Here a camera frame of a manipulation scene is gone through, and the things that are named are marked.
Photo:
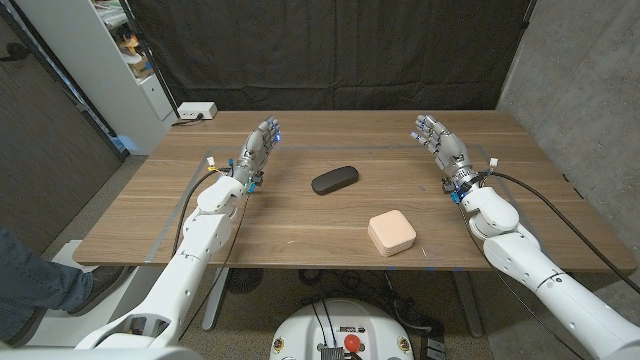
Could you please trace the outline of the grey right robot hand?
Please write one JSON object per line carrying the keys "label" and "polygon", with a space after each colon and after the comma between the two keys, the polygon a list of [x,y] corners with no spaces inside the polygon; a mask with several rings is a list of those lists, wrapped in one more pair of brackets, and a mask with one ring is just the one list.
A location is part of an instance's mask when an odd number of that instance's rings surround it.
{"label": "grey right robot hand", "polygon": [[411,137],[435,157],[436,165],[447,175],[460,197],[476,189],[482,176],[473,169],[464,142],[430,115],[419,115],[417,131]]}

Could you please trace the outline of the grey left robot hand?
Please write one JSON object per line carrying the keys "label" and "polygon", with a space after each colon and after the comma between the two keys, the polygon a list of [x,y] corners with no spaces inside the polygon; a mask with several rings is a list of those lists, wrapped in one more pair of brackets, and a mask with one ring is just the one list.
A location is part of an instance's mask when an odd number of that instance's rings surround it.
{"label": "grey left robot hand", "polygon": [[270,115],[249,133],[239,158],[233,165],[231,177],[244,185],[261,186],[263,169],[274,145],[280,141],[280,138],[280,124],[273,115]]}

